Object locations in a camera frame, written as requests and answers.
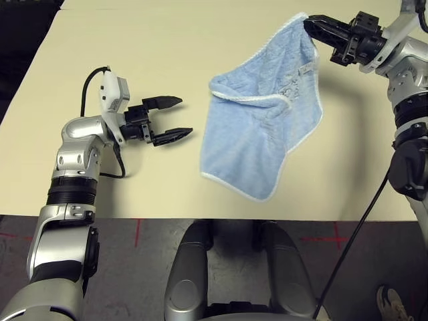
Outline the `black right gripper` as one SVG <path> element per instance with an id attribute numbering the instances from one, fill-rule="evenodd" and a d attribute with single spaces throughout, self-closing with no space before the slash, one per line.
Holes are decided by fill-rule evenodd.
<path id="1" fill-rule="evenodd" d="M 386 43 L 378 17 L 363 11 L 349 23 L 326 15 L 310 15 L 304 20 L 304 28 L 312 38 L 334 48 L 330 61 L 341 66 L 367 65 Z"/>

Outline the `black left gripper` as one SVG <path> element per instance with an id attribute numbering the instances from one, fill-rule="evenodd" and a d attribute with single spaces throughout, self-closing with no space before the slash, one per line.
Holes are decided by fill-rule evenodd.
<path id="1" fill-rule="evenodd" d="M 125 123 L 120 127 L 120 132 L 125 141 L 143 140 L 146 143 L 152 143 L 154 146 L 161 146 L 176 142 L 192 133 L 193 128 L 174 128 L 155 135 L 150 126 L 149 110 L 172 108 L 182 101 L 176 96 L 157 96 L 142 99 L 141 105 L 129 107 L 124 112 Z"/>

